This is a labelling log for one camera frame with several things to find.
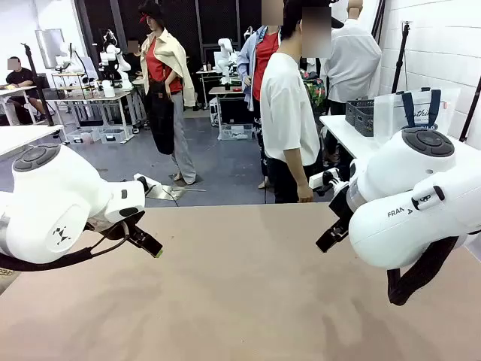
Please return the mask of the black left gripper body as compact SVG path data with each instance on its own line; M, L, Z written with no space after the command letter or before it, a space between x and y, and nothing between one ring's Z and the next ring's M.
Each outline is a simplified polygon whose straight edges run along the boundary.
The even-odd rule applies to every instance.
M137 223L145 215L145 211L138 212L117 222L110 222L104 217L91 217L87 220L85 230L97 232L106 237L133 236L139 232Z

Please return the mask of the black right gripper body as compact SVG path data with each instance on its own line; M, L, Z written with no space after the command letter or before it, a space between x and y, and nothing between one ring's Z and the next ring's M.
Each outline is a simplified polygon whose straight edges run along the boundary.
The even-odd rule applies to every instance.
M333 199L329 203L329 208L343 222L349 222L352 217L352 210L346 198L348 190L349 184L338 184L335 186Z

